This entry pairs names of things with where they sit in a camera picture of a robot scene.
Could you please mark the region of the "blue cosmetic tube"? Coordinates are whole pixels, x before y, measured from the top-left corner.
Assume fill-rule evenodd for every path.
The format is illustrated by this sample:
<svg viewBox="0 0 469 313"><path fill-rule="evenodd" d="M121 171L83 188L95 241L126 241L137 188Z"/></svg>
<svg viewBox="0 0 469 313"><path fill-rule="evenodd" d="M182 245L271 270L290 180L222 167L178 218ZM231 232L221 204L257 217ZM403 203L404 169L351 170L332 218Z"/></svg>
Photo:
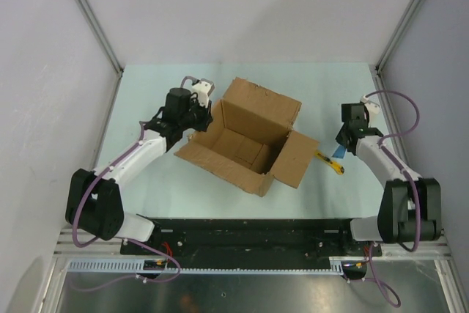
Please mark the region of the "blue cosmetic tube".
<svg viewBox="0 0 469 313"><path fill-rule="evenodd" d="M347 149L341 145L339 145L334 153L332 154L332 157L335 159L343 159L347 153Z"/></svg>

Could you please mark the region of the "yellow utility knife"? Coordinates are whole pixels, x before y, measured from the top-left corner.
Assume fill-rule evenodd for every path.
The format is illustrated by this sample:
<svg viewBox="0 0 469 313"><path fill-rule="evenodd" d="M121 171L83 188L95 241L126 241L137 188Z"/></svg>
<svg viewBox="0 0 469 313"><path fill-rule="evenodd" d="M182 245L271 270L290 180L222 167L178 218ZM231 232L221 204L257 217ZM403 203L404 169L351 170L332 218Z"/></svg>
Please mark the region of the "yellow utility knife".
<svg viewBox="0 0 469 313"><path fill-rule="evenodd" d="M335 171L335 173L337 173L338 175L344 174L344 167L340 163L333 161L331 158L329 158L327 155L323 154L319 150L315 152L315 157L321 160L323 163L325 163L329 167L331 167Z"/></svg>

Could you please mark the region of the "brown cardboard express box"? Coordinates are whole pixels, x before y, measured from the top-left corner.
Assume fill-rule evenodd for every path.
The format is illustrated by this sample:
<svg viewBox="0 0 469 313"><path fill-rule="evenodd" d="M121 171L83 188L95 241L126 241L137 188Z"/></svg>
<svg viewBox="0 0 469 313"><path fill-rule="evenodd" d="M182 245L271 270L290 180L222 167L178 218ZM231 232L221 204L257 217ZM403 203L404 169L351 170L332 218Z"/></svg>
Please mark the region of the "brown cardboard express box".
<svg viewBox="0 0 469 313"><path fill-rule="evenodd" d="M318 141L293 128L298 100L235 78L213 106L213 122L175 154L246 193L265 196L274 180L300 185Z"/></svg>

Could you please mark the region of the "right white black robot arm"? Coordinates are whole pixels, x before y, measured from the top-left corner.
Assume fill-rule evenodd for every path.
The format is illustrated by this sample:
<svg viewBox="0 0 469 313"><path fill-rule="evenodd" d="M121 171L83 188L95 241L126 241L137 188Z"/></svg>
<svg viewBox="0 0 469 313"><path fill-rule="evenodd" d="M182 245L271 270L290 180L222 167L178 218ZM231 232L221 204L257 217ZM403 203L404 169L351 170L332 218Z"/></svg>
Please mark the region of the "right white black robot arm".
<svg viewBox="0 0 469 313"><path fill-rule="evenodd" d="M413 243L439 239L442 231L441 187L434 178L424 178L390 151L384 135L370 125L365 103L341 105L342 126L336 136L340 146L360 159L383 187L377 215L354 218L350 230L338 236L339 249L355 255L365 241Z"/></svg>

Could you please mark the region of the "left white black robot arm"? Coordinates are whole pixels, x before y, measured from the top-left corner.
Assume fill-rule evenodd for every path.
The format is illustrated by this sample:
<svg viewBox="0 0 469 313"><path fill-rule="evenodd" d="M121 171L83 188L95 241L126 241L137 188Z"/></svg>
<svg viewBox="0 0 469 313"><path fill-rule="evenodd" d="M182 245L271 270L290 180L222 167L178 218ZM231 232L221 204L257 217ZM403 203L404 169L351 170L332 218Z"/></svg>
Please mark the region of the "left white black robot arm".
<svg viewBox="0 0 469 313"><path fill-rule="evenodd" d="M125 211L121 190L148 165L167 153L184 132L205 132L212 122L211 100L215 85L204 79L193 79L191 87L169 90L166 101L156 115L141 122L136 141L120 156L99 168L77 170L70 181L65 218L73 228L73 242L82 229L97 240L115 237L136 240L146 254L154 254L162 245L155 223L148 218Z"/></svg>

